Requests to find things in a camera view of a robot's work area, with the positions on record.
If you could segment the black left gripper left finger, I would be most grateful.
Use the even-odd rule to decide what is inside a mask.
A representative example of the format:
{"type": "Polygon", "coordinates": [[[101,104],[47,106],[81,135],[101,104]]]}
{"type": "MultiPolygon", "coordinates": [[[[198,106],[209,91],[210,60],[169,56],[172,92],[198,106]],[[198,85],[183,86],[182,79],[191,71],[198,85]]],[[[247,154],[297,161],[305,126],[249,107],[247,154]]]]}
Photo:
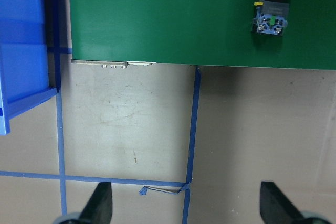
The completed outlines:
{"type": "Polygon", "coordinates": [[[100,182],[81,212],[79,223],[110,223],[112,219],[112,188],[110,182],[100,182]]]}

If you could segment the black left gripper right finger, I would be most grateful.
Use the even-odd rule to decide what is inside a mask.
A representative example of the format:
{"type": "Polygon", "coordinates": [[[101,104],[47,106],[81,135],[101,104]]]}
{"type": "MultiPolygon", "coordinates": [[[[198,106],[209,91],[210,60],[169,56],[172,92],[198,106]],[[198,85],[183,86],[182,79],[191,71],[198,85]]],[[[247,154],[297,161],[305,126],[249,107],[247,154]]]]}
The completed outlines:
{"type": "Polygon", "coordinates": [[[263,222],[268,224],[296,223],[304,220],[302,213],[271,181],[261,182],[259,211],[263,222]]]}

